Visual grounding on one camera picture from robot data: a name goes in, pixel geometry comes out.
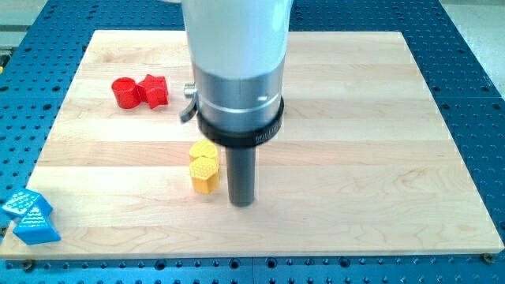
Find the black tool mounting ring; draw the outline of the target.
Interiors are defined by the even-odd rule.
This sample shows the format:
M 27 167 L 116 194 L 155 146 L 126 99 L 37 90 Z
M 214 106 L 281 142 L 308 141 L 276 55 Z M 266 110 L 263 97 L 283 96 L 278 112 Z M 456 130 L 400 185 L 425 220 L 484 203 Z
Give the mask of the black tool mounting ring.
M 282 126 L 284 100 L 281 97 L 280 105 L 275 118 L 263 128 L 248 132 L 231 132 L 218 128 L 208 122 L 202 114 L 197 112 L 199 130 L 211 141 L 226 148 L 254 148 L 272 139 Z

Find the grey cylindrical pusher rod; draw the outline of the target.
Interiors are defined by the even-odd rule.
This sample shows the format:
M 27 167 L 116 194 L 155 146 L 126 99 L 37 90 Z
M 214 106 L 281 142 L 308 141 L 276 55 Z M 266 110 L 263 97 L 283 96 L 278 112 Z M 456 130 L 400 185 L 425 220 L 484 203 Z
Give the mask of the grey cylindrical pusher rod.
M 254 201 L 255 163 L 255 148 L 226 149 L 229 200 L 236 207 L 249 206 Z

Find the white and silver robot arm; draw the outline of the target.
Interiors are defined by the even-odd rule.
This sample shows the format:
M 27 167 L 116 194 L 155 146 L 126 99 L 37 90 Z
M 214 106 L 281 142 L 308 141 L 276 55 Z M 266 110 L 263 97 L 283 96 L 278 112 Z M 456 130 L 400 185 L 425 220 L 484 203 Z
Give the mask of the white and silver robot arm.
M 230 202 L 254 201 L 256 146 L 279 131 L 292 0 L 182 0 L 200 131 L 226 149 Z

